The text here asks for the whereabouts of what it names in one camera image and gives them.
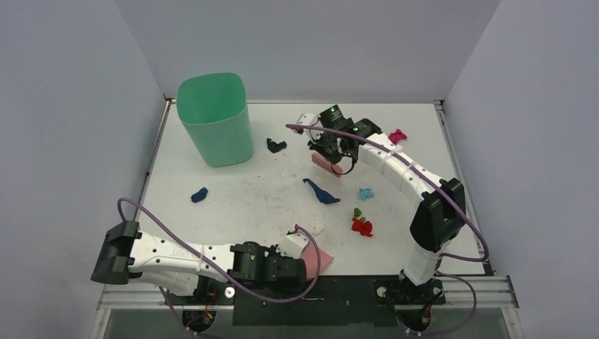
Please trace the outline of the pink plastic hand brush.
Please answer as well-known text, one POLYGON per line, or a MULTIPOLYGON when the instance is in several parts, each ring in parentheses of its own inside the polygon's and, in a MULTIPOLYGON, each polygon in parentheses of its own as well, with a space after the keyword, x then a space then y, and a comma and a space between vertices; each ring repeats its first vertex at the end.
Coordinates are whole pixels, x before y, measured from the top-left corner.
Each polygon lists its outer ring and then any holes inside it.
POLYGON ((343 169, 337 165, 333 164, 331 161, 327 160, 323 155, 319 153, 312 153, 311 155, 312 162, 320 167, 321 169, 327 171, 333 176, 339 178, 343 174, 343 169))

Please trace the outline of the pink plastic dustpan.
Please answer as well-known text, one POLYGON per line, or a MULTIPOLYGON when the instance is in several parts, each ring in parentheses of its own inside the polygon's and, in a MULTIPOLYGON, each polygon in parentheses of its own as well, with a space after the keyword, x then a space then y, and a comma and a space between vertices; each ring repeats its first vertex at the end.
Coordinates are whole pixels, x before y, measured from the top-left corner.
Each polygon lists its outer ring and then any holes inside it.
MULTIPOLYGON (((333 257, 322 249, 319 249, 319 253, 321 262, 320 273, 323 273, 333 262, 333 257)), ((300 258, 304 261, 306 266, 307 281, 313 280, 318 266, 318 257, 314 245, 309 244, 300 255, 300 258)))

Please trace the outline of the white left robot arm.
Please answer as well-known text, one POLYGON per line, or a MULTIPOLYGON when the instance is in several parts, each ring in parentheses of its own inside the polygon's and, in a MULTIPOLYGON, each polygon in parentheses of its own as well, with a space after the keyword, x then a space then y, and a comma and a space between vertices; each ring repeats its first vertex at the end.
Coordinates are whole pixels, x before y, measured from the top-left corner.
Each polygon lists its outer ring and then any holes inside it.
POLYGON ((126 285, 139 280, 167 288, 193 304, 210 297, 210 283, 231 280, 248 289, 302 288, 307 280, 300 258, 270 254, 256 242, 242 244, 181 244, 141 231, 127 220, 105 234, 91 280, 106 285, 126 285))

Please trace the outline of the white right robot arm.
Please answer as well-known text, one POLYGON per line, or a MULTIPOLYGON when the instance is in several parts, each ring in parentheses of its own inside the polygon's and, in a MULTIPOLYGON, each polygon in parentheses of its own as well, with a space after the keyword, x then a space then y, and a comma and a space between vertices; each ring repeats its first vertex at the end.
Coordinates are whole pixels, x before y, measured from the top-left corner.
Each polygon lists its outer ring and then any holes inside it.
POLYGON ((415 243, 401 271, 399 292, 410 303, 427 294, 441 254, 464 225, 465 193, 462 183, 430 173, 409 158, 399 145, 370 119, 353 121, 338 105, 319 114, 302 114, 294 131, 306 134, 312 161, 336 177, 345 173, 339 162, 348 157, 363 162, 389 180, 415 207, 410 234, 415 243))

